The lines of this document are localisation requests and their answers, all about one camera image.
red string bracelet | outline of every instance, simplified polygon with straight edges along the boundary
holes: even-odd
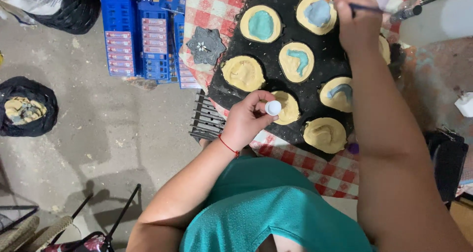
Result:
[[[225,142],[223,142],[223,140],[220,136],[221,136],[221,134],[219,134],[219,139],[223,143],[223,145],[225,145],[229,150],[231,150],[233,153],[235,153],[235,158],[238,158],[240,156],[240,151],[239,150],[234,151],[233,149],[231,149],[227,144],[225,144]]]

chair leg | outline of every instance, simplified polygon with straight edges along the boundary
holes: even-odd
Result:
[[[28,217],[30,217],[31,215],[33,215],[34,213],[38,212],[39,210],[39,206],[0,206],[0,210],[25,210],[25,209],[33,209],[32,211],[26,213],[23,217],[21,217],[20,219],[12,222],[11,224],[9,224],[7,227],[3,228],[1,231],[0,231],[0,236],[1,234],[3,234],[4,232],[6,231],[9,231],[11,229],[13,229],[13,227],[17,226],[18,224],[20,224],[22,221],[26,220]]]
[[[123,218],[123,216],[125,215],[125,212],[127,211],[128,207],[130,206],[130,204],[132,203],[133,201],[133,198],[135,197],[136,193],[138,192],[138,190],[141,188],[141,184],[137,184],[136,185],[136,188],[135,190],[133,191],[132,195],[130,196],[130,198],[128,199],[125,207],[123,207],[123,209],[121,210],[121,213],[120,213],[120,216],[118,216],[118,219],[117,221],[115,222],[114,226],[112,227],[112,229],[110,230],[110,232],[108,233],[108,235],[105,237],[105,243],[107,243],[109,245],[108,249],[110,252],[114,252],[114,249],[112,248],[112,235],[114,234],[116,228],[118,227],[118,225],[120,224],[120,221],[121,219]]]
[[[74,212],[74,214],[72,214],[72,218],[75,219],[77,214],[79,214],[79,212],[86,206],[87,202],[90,201],[90,199],[92,198],[93,196],[93,193],[91,193],[90,195],[87,196],[87,198],[82,202],[82,204],[80,204],[79,208],[76,209],[76,211]],[[51,241],[50,244],[55,244],[57,242],[57,240],[59,239],[59,237],[62,236],[62,234],[64,233],[64,231],[60,232],[56,237],[54,237],[54,239]]]

left hand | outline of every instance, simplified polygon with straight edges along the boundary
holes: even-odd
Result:
[[[279,118],[266,114],[265,103],[261,100],[270,102],[276,98],[268,91],[256,90],[230,109],[221,138],[231,149],[243,149],[261,130]]]

tablecloth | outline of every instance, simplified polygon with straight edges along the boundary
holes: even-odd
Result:
[[[386,9],[396,11],[405,0],[389,0]],[[186,0],[186,21],[184,44],[192,37],[197,26],[220,31],[223,44],[228,47],[232,30],[236,24],[234,17],[243,7],[244,0]],[[381,33],[389,43],[399,40],[399,24],[392,26],[386,15]],[[213,67],[195,64],[190,50],[183,46],[179,52],[186,66],[192,72],[205,92],[213,76]],[[228,110],[213,103],[217,111],[228,116]],[[358,161],[348,151],[339,152],[330,162],[301,150],[275,135],[263,130],[250,143],[260,156],[272,157],[294,166],[301,171],[321,195],[356,199],[358,197]]]

blue paint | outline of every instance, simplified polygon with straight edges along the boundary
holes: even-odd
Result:
[[[251,36],[255,36],[260,40],[269,39],[274,30],[274,22],[271,15],[263,10],[258,11],[249,20],[248,30]]]
[[[304,16],[311,24],[322,27],[330,21],[330,5],[325,0],[314,2],[304,10]]]
[[[348,84],[340,84],[333,89],[331,89],[327,93],[327,98],[331,99],[334,98],[335,95],[339,92],[344,92],[345,96],[347,97],[347,102],[351,103],[352,102],[352,97],[353,97],[353,89],[350,85]]]
[[[287,50],[287,55],[291,57],[299,58],[300,63],[299,63],[299,67],[297,68],[297,72],[302,77],[303,76],[302,71],[309,64],[309,57],[307,57],[307,54],[303,51]]]

